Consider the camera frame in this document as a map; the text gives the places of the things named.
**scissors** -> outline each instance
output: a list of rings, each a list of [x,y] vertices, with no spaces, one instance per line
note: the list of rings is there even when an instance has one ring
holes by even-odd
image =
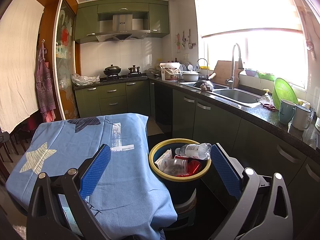
[[[262,104],[263,108],[266,108],[272,112],[275,112],[276,111],[276,107],[274,105],[271,105],[271,104]]]

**bottle label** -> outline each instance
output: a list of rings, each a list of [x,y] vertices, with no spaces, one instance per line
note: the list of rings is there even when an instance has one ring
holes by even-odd
[[[199,150],[199,144],[189,144],[187,145],[185,150],[186,156],[193,159],[200,160],[198,150]]]

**cutting board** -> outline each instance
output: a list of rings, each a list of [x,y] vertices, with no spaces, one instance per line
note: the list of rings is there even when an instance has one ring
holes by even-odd
[[[239,73],[241,72],[241,69],[238,69],[238,62],[235,63],[235,80],[234,80],[234,87],[237,88],[239,85]],[[225,60],[218,60],[214,72],[216,73],[216,76],[212,78],[212,82],[225,85],[225,80],[229,79],[231,76],[231,61],[225,61]]]

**mug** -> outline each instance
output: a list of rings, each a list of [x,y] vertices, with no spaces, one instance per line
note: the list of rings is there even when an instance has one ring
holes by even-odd
[[[279,121],[283,124],[288,124],[294,113],[296,105],[288,100],[281,99],[280,109],[279,109]]]
[[[303,106],[296,105],[292,125],[300,131],[308,129],[311,124],[311,111]]]

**clear plastic cup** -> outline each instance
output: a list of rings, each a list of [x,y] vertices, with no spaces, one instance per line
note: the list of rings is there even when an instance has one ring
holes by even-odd
[[[162,159],[159,164],[159,170],[171,176],[187,174],[188,161],[180,159]]]

